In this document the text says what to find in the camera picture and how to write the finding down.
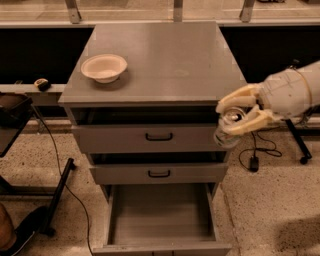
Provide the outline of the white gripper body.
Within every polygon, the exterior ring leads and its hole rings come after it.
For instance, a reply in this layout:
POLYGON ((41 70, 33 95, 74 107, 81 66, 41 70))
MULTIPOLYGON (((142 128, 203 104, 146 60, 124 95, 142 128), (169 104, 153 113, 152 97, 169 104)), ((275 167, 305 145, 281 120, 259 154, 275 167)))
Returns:
POLYGON ((265 119, 290 119, 310 108, 310 88, 296 69, 268 76, 258 84, 257 113, 265 119))

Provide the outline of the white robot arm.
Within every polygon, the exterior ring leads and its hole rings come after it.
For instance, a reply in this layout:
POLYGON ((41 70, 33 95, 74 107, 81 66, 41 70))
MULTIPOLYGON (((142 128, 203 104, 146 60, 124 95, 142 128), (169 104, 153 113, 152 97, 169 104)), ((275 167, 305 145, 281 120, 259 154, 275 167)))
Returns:
POLYGON ((222 98, 216 112, 251 107, 241 120, 223 127, 230 135, 243 135, 280 120, 299 116, 320 105, 320 61, 302 68, 287 68, 263 82, 247 84, 222 98))

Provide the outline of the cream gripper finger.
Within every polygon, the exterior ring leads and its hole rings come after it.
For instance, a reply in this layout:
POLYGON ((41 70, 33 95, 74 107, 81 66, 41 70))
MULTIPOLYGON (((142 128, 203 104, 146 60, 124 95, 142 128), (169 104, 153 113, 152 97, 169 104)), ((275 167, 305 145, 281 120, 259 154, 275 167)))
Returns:
POLYGON ((250 108, 252 113, 260 111, 257 103, 260 96, 261 86, 259 84, 245 85, 223 97, 216 107, 216 112, 223 114, 232 107, 250 108))
POLYGON ((226 125, 223 131, 230 135, 244 135, 267 127, 277 120, 278 117, 271 110, 261 110, 258 105, 255 105, 242 120, 226 125))

